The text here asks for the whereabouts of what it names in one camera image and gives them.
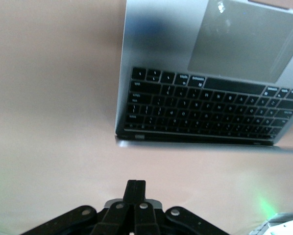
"silver laptop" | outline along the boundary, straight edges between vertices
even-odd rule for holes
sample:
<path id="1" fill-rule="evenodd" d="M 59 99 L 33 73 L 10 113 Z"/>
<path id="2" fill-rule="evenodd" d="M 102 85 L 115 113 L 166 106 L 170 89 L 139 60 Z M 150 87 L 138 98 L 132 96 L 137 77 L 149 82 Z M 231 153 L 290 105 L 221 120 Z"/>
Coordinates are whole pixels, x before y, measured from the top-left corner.
<path id="1" fill-rule="evenodd" d="M 127 0 L 121 140 L 274 145 L 293 124 L 293 9 Z"/>

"space bar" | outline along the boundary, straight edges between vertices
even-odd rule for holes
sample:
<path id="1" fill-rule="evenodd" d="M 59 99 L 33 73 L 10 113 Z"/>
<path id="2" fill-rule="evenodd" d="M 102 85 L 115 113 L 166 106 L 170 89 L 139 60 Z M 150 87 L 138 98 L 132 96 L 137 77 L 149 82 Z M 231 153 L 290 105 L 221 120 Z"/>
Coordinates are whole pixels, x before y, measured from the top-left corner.
<path id="1" fill-rule="evenodd" d="M 228 80 L 222 80 L 222 79 L 209 77 L 205 81 L 204 88 L 227 91 L 227 92 L 261 94 L 265 86 L 246 83 L 246 82 L 234 82 L 234 81 L 228 81 Z"/>

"glossy surface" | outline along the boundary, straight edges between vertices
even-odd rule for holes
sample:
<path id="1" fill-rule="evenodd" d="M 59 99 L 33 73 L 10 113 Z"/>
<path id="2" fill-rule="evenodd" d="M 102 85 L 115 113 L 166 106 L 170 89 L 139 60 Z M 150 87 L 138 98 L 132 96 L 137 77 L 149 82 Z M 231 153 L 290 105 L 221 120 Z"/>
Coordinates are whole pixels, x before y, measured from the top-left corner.
<path id="1" fill-rule="evenodd" d="M 293 127 L 283 149 L 115 141 L 124 10 L 0 1 L 0 231 L 100 211 L 129 179 L 232 235 L 293 212 Z"/>

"black keyboard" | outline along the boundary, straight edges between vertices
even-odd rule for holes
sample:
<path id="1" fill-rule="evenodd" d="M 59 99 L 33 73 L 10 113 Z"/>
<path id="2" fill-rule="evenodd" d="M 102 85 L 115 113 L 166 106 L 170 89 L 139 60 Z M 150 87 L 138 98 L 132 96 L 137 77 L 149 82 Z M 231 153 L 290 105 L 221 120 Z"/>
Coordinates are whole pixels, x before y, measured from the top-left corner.
<path id="1" fill-rule="evenodd" d="M 271 140 L 293 116 L 293 90 L 133 68 L 125 130 Z"/>

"metal bolt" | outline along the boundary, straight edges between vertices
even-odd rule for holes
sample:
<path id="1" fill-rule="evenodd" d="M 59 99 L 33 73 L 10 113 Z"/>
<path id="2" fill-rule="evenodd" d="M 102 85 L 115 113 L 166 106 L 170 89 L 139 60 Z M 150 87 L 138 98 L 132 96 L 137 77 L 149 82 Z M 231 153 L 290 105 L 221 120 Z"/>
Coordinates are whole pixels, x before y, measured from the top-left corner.
<path id="1" fill-rule="evenodd" d="M 171 215 L 173 215 L 173 216 L 179 216 L 180 215 L 180 212 L 177 209 L 172 209 L 171 210 Z"/>
<path id="2" fill-rule="evenodd" d="M 119 203 L 119 204 L 116 205 L 116 209 L 121 209 L 121 208 L 123 208 L 123 204 L 122 203 Z"/>
<path id="3" fill-rule="evenodd" d="M 147 208 L 147 203 L 141 203 L 139 207 L 141 209 L 146 209 Z"/>
<path id="4" fill-rule="evenodd" d="M 90 214 L 91 213 L 91 211 L 89 210 L 89 209 L 86 209 L 86 210 L 84 210 L 81 214 L 82 215 L 88 215 L 88 214 Z"/>

